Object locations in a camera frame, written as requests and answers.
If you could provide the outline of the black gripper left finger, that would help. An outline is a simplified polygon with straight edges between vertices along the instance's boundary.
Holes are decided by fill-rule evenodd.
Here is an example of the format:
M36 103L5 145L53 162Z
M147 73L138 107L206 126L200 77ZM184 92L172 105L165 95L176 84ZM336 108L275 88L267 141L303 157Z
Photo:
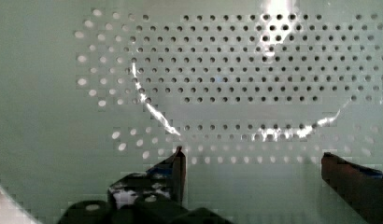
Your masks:
M108 187L107 200L120 209L132 205L142 196L162 195L182 203L186 178L186 156L182 146L165 160L153 165L144 173L131 173Z

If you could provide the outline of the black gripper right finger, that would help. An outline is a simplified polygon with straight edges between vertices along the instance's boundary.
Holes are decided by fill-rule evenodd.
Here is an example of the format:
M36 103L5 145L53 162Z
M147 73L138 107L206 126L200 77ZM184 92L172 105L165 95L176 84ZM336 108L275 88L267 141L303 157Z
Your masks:
M321 178L366 222L383 224L383 172L325 152Z

